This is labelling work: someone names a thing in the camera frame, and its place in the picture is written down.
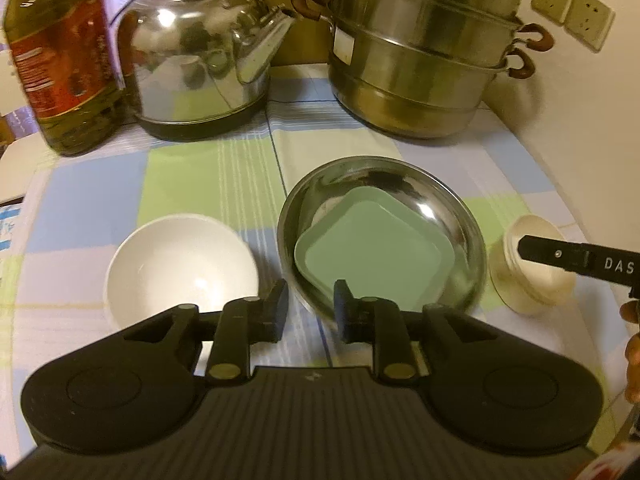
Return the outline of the person's right hand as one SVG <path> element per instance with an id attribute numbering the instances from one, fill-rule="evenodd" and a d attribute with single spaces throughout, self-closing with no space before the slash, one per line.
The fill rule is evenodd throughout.
<path id="1" fill-rule="evenodd" d="M 620 316 L 630 324 L 639 325 L 639 301 L 631 300 L 620 307 Z M 639 334 L 631 336 L 625 349 L 626 390 L 625 396 L 629 403 L 637 404 L 640 396 L 640 340 Z"/>

